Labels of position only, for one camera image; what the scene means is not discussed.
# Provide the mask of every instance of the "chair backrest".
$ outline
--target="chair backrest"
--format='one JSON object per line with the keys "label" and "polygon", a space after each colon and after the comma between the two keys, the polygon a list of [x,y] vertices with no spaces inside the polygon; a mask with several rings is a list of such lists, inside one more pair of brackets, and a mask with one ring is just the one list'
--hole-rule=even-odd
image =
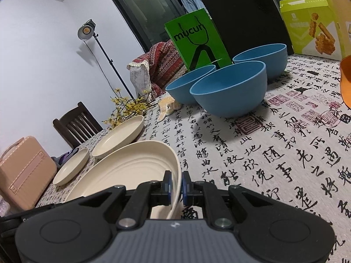
{"label": "chair backrest", "polygon": [[64,114],[60,120],[54,119],[52,123],[72,148],[76,148],[102,131],[101,125],[82,102],[78,103],[78,107]]}

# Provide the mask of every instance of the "cream plate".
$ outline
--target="cream plate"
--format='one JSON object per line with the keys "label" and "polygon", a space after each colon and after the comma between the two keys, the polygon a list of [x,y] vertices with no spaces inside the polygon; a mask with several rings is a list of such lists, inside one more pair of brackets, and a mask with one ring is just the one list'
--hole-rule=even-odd
{"label": "cream plate", "polygon": [[56,186],[62,186],[72,180],[72,178],[84,167],[88,159],[89,150],[87,148],[79,150],[57,172],[53,184]]}
{"label": "cream plate", "polygon": [[97,160],[103,159],[112,152],[130,144],[144,127],[144,117],[135,116],[115,127],[106,134],[95,146],[92,156]]}
{"label": "cream plate", "polygon": [[114,185],[136,189],[143,182],[163,180],[164,172],[172,172],[171,206],[155,206],[153,219],[172,219],[181,187],[181,169],[174,150],[161,141],[146,140],[125,146],[97,163],[73,187],[65,202],[89,196]]}

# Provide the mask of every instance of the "pink suitcase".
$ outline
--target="pink suitcase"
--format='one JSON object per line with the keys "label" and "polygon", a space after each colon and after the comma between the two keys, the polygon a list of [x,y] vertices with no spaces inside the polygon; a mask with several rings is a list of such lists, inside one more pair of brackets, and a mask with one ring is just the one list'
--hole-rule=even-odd
{"label": "pink suitcase", "polygon": [[55,162],[33,137],[21,138],[0,157],[0,190],[11,205],[34,208],[57,172]]}

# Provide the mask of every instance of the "dining table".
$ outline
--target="dining table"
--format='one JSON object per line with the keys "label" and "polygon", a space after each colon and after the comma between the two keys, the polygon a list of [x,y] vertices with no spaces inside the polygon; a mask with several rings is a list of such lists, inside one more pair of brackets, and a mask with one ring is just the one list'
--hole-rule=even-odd
{"label": "dining table", "polygon": [[[285,72],[268,83],[261,104],[239,118],[217,117],[199,105],[183,105],[157,122],[155,106],[145,115],[138,141],[168,144],[192,181],[212,182],[218,189],[241,185],[321,217],[335,232],[328,261],[349,263],[351,110],[340,94],[339,66],[336,60],[289,56]],[[232,102],[240,100],[224,99],[220,105]],[[80,148],[91,153],[107,133],[108,129],[99,132]],[[62,187],[51,183],[37,206],[64,202],[94,163],[90,156],[80,173]],[[116,179],[116,184],[123,183]],[[183,207],[182,217],[200,219],[201,208]]]}

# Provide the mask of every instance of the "floor lamp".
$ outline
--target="floor lamp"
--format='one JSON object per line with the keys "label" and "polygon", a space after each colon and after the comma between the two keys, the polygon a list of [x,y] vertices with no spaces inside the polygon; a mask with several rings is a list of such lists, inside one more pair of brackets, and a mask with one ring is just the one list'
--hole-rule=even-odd
{"label": "floor lamp", "polygon": [[118,78],[122,82],[124,88],[127,90],[127,92],[130,95],[130,97],[132,99],[134,99],[132,93],[129,91],[127,85],[124,83],[124,81],[121,78],[120,74],[118,73],[117,69],[113,65],[113,60],[108,57],[108,55],[106,54],[106,51],[103,49],[101,43],[98,41],[98,36],[99,35],[96,35],[95,32],[94,32],[95,26],[96,26],[96,24],[92,20],[89,20],[85,24],[83,24],[78,30],[78,37],[79,37],[79,39],[81,39],[82,41],[87,41],[92,36],[95,38],[95,40],[98,43],[99,47],[101,48],[102,52],[105,54],[106,58],[108,59],[108,62],[110,63],[112,69],[116,72]]}

